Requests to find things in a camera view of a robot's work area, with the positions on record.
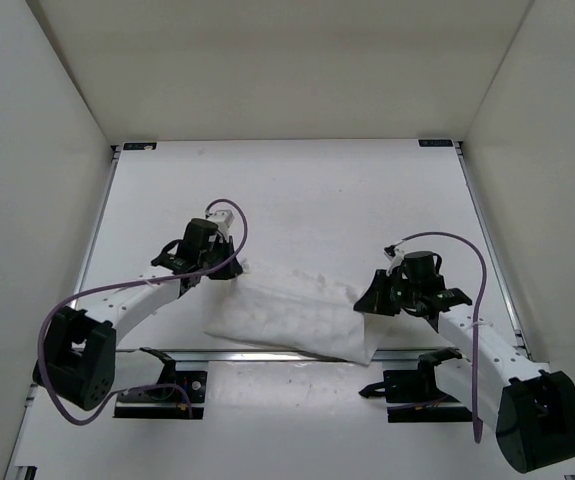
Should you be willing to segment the white pleated skirt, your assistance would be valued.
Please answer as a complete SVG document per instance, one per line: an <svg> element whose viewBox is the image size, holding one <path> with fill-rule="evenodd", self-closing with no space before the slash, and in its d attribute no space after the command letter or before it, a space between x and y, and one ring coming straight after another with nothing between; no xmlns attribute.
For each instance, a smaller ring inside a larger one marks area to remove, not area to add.
<svg viewBox="0 0 575 480"><path fill-rule="evenodd" d="M390 329L353 310L356 287L322 273L245 259L236 279L200 290L203 331L235 342L367 365Z"/></svg>

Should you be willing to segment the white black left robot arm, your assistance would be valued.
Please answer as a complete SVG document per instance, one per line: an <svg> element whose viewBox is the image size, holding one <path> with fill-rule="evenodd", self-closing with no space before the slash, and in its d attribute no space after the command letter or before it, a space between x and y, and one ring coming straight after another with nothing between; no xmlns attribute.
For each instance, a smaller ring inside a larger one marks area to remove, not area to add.
<svg viewBox="0 0 575 480"><path fill-rule="evenodd" d="M233 280L243 269L234 256L230 210L192 219L180 239L163 247L136 286L112 289L96 305L60 307L44 329L32 377L84 411L116 392L144 388L155 398L175 391L173 359L152 347L120 354L119 343L160 308L180 299L203 278Z"/></svg>

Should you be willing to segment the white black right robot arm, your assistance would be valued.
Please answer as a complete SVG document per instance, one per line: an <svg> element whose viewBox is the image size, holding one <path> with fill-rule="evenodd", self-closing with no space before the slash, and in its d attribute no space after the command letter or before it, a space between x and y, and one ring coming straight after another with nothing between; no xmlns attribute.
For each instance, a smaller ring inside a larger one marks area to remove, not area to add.
<svg viewBox="0 0 575 480"><path fill-rule="evenodd" d="M412 371L384 374L360 396L410 408L458 401L494 432L503 457L520 473L575 458L572 379L548 372L475 319L473 301L446 286L440 255L394 246L385 254L389 267L376 271L355 311L421 318L449 344L420 355Z"/></svg>

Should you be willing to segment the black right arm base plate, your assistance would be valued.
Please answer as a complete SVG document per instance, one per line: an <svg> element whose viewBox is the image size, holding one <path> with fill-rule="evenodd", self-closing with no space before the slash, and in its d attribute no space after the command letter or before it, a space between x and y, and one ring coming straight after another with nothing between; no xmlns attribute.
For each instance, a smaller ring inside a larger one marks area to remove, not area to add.
<svg viewBox="0 0 575 480"><path fill-rule="evenodd" d="M389 424L469 423L471 412L439 390L419 370L385 370L383 379L363 387L363 399L384 399Z"/></svg>

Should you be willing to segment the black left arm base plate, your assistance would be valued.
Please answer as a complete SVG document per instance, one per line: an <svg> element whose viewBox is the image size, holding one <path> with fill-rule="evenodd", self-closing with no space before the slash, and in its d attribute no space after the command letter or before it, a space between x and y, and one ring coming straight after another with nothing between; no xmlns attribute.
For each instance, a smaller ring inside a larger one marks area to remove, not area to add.
<svg viewBox="0 0 575 480"><path fill-rule="evenodd" d="M207 362L177 362L171 387L120 394L113 417L134 420L202 420L208 386Z"/></svg>

